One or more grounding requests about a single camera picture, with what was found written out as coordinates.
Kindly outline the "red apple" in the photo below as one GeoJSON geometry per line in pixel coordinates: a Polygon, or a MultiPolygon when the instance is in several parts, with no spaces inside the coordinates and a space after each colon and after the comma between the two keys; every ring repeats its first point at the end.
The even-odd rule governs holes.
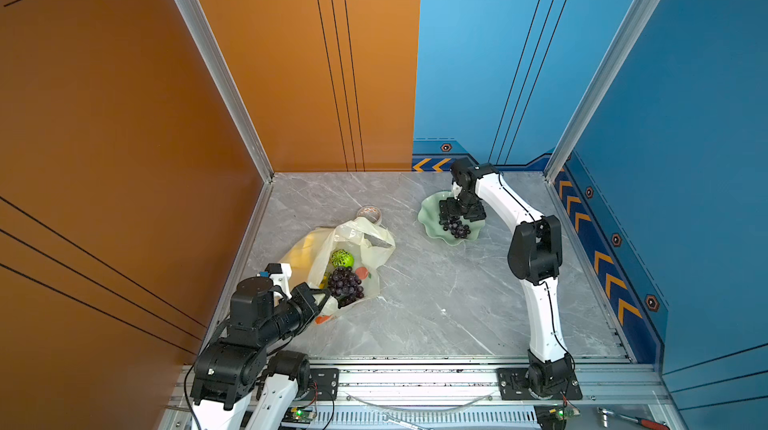
{"type": "Polygon", "coordinates": [[[365,267],[359,267],[355,270],[356,276],[361,280],[366,280],[369,277],[369,271],[365,267]]]}

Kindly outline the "dark purple grape bunch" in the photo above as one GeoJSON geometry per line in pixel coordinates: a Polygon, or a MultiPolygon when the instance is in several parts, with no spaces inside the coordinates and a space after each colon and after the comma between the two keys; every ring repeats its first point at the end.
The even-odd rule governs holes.
{"type": "Polygon", "coordinates": [[[328,277],[327,288],[339,308],[354,304],[365,296],[362,280],[351,267],[335,268],[328,277]]]}
{"type": "Polygon", "coordinates": [[[440,224],[442,226],[442,230],[449,232],[450,235],[455,239],[464,240],[467,239],[471,234],[470,227],[465,224],[460,217],[457,216],[441,220],[440,224]]]}

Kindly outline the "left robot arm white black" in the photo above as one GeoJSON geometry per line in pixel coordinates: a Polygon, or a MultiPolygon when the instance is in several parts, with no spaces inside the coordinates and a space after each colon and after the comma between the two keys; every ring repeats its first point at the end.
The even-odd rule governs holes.
{"type": "Polygon", "coordinates": [[[237,286],[230,314],[188,371],[184,400],[193,429],[277,429],[290,405],[309,390],[308,357],[285,348],[319,316],[330,293],[302,283],[285,293],[272,279],[237,286]]]}

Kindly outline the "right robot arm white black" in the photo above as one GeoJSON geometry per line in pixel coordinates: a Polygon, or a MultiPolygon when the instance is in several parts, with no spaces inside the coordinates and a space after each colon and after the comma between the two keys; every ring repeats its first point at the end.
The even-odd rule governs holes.
{"type": "Polygon", "coordinates": [[[558,307],[558,277],[563,263],[560,220],[528,204],[491,164],[474,164],[464,158],[452,163],[450,173],[451,195],[438,204],[442,225],[483,221],[485,209],[490,208],[512,234],[507,263],[522,285],[530,326],[525,388],[541,399],[582,398],[558,307]]]}

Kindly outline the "aluminium corner post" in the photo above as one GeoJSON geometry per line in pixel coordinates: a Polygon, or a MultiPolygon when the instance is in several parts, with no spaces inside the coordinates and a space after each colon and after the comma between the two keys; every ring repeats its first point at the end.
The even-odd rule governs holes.
{"type": "Polygon", "coordinates": [[[564,168],[661,0],[633,0],[544,170],[553,183],[564,168]]]}
{"type": "Polygon", "coordinates": [[[274,170],[199,0],[174,0],[208,73],[261,179],[271,184],[274,170]]]}

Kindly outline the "aluminium front rail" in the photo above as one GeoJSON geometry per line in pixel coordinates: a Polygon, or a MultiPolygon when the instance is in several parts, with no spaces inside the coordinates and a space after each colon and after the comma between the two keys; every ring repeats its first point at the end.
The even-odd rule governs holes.
{"type": "Polygon", "coordinates": [[[566,429],[634,429],[610,418],[604,428],[597,408],[644,417],[683,429],[685,423],[661,377],[647,364],[621,359],[579,358],[576,377],[583,399],[501,398],[496,370],[522,367],[521,358],[316,359],[311,367],[340,370],[337,399],[301,401],[314,407],[308,426],[281,429],[541,429],[535,407],[571,406],[581,416],[566,429]]]}

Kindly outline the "left aluminium corner post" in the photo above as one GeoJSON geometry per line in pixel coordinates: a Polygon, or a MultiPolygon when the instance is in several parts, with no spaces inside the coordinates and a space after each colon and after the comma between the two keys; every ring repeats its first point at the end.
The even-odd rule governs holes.
{"type": "Polygon", "coordinates": [[[271,184],[274,170],[199,0],[174,0],[208,73],[261,179],[271,184]]]}

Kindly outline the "green circuit board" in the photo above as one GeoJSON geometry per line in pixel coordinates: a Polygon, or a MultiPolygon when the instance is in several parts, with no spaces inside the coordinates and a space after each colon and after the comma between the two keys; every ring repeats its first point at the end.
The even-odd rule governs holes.
{"type": "Polygon", "coordinates": [[[581,416],[581,411],[571,406],[535,407],[534,410],[542,430],[565,430],[570,420],[581,416]]]}
{"type": "Polygon", "coordinates": [[[314,407],[290,407],[284,414],[281,425],[308,426],[317,419],[317,411],[314,407]]]}

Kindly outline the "right green circuit board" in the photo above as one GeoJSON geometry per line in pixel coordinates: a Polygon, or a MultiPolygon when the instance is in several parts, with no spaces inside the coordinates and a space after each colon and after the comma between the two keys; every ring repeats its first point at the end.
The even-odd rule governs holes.
{"type": "Polygon", "coordinates": [[[581,416],[581,411],[571,406],[535,407],[534,410],[542,430],[565,430],[570,420],[581,416]]]}

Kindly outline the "green kiwi half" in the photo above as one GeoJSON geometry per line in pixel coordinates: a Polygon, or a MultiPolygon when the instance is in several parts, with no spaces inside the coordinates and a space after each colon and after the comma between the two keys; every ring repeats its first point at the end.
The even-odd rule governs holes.
{"type": "Polygon", "coordinates": [[[334,250],[329,259],[329,263],[333,268],[352,268],[354,262],[354,256],[343,249],[334,250]]]}

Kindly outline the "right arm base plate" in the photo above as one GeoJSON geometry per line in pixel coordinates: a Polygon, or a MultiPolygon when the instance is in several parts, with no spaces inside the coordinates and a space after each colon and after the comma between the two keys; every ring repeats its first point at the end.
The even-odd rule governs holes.
{"type": "Polygon", "coordinates": [[[497,369],[496,377],[504,401],[583,399],[580,383],[573,372],[566,373],[563,379],[546,380],[537,369],[512,367],[497,369]]]}

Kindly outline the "green leaf-shaped plate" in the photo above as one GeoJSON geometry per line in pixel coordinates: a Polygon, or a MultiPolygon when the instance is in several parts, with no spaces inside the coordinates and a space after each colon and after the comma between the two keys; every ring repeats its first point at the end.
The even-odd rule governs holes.
{"type": "Polygon", "coordinates": [[[417,215],[428,237],[441,240],[447,245],[456,246],[462,242],[477,240],[485,221],[471,222],[464,217],[450,216],[445,203],[453,197],[451,192],[438,192],[421,203],[417,215]]]}

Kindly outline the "clear tape roll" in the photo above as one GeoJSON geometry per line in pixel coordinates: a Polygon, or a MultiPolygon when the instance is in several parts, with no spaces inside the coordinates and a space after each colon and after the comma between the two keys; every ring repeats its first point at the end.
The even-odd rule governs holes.
{"type": "Polygon", "coordinates": [[[376,206],[362,206],[356,212],[357,218],[365,218],[373,225],[379,225],[382,221],[382,211],[376,206]]]}

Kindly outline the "cream plastic bag orange print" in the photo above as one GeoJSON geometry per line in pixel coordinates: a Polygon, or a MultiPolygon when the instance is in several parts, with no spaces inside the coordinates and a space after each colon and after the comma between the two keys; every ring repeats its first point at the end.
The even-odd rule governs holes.
{"type": "Polygon", "coordinates": [[[329,295],[316,324],[339,317],[380,295],[378,270],[394,254],[394,235],[364,217],[334,228],[317,228],[280,259],[289,265],[289,286],[306,283],[329,295]]]}

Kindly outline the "right aluminium corner post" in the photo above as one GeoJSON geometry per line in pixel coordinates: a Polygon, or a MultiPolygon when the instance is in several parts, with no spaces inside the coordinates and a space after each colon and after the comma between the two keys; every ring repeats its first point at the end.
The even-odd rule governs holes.
{"type": "Polygon", "coordinates": [[[661,0],[633,0],[544,170],[553,183],[564,168],[661,0]]]}

